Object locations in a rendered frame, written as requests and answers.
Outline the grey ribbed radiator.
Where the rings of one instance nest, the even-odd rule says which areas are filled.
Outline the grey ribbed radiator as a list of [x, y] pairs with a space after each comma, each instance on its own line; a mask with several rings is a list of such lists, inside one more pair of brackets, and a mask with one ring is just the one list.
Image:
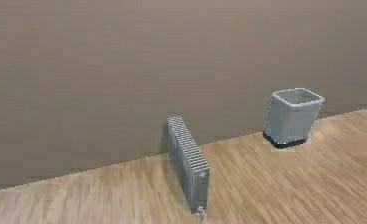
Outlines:
[[190, 212], [205, 224], [211, 168], [201, 148], [180, 116], [167, 119], [168, 154]]

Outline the grey square trash can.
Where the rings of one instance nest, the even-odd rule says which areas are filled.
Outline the grey square trash can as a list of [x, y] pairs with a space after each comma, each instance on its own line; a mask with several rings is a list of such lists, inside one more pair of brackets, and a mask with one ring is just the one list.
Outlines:
[[307, 141], [325, 98], [305, 88], [271, 94], [262, 130], [275, 148], [287, 148]]

